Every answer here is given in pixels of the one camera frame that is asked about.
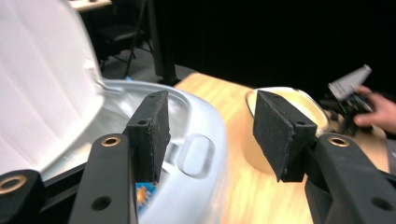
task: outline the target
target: white plastic container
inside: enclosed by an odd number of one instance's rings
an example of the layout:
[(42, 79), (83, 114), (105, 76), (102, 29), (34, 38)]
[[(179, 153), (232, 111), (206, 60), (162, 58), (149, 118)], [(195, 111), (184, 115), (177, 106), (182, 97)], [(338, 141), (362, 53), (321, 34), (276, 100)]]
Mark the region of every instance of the white plastic container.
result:
[(171, 141), (140, 223), (218, 223), (226, 132), (208, 102), (139, 81), (102, 80), (78, 13), (63, 0), (0, 2), (0, 174), (43, 179), (88, 159), (91, 143), (121, 133), (143, 98), (169, 91)]

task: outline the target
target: dark floor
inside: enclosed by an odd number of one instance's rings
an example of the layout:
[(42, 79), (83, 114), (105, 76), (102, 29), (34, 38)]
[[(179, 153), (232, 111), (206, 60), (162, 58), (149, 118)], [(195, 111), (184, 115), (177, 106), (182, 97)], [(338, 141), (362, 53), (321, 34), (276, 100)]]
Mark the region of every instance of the dark floor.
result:
[[(162, 80), (161, 77), (155, 75), (154, 62), (152, 54), (144, 49), (149, 49), (147, 45), (142, 46), (143, 49), (135, 49), (135, 58), (132, 59), (131, 67), (129, 69), (129, 77), (131, 80), (147, 81), (158, 83)], [(130, 51), (125, 50), (118, 55), (122, 59), (129, 57)], [(102, 76), (107, 79), (122, 79), (125, 73), (126, 63), (110, 57), (105, 63), (105, 68), (102, 71)], [(183, 79), (189, 74), (195, 72), (194, 70), (175, 65), (176, 75), (178, 79)]]

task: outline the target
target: metal bolt hole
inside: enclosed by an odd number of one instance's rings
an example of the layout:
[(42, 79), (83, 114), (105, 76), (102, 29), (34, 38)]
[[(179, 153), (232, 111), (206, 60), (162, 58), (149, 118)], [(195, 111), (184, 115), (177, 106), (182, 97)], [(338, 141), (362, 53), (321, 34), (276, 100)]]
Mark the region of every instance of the metal bolt hole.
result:
[(104, 147), (114, 147), (121, 140), (118, 137), (108, 137), (107, 139), (102, 141), (102, 146)]
[(381, 198), (373, 198), (372, 204), (381, 208), (382, 210), (385, 210), (385, 211), (393, 210), (393, 206), (388, 201), (381, 199)]
[(24, 185), (27, 178), (24, 175), (9, 176), (0, 181), (0, 194), (10, 193)]
[(338, 147), (348, 147), (349, 142), (339, 137), (330, 137), (329, 142)]
[(91, 207), (95, 211), (106, 209), (111, 204), (111, 199), (107, 196), (99, 197), (93, 201)]

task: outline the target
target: wooden table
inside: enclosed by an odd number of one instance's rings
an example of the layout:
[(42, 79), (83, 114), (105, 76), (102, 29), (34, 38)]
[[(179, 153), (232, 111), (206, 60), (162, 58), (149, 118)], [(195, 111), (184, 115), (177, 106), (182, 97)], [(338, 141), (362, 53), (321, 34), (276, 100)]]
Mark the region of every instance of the wooden table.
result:
[[(312, 223), (304, 182), (277, 183), (273, 174), (256, 170), (243, 155), (244, 147), (257, 144), (252, 134), (253, 118), (245, 101), (251, 88), (191, 74), (180, 81), (176, 89), (208, 101), (226, 125), (228, 188), (221, 223)], [(388, 171), (383, 132), (359, 133), (354, 139), (378, 169)]]
[(90, 2), (90, 0), (74, 0), (69, 1), (69, 3), (75, 10), (83, 12), (111, 5), (111, 0), (96, 0), (94, 2)]

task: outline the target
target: beige bowl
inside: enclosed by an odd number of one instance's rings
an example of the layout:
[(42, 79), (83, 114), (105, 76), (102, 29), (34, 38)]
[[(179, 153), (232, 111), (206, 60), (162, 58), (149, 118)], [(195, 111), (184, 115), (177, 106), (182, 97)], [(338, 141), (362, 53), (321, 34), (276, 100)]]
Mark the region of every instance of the beige bowl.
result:
[[(250, 111), (251, 119), (254, 118), (258, 90), (269, 91), (284, 97), (287, 101), (289, 101), (292, 105), (294, 105), (318, 125), (316, 134), (317, 137), (330, 130), (330, 122), (323, 109), (304, 91), (289, 87), (260, 88), (249, 91), (246, 95), (246, 101), (248, 110)], [(274, 172), (267, 159), (264, 157), (260, 146), (257, 144), (257, 142), (252, 142), (251, 138), (247, 139), (249, 140), (246, 141), (243, 148), (243, 153), (246, 160), (257, 170), (267, 174), (273, 174)]]

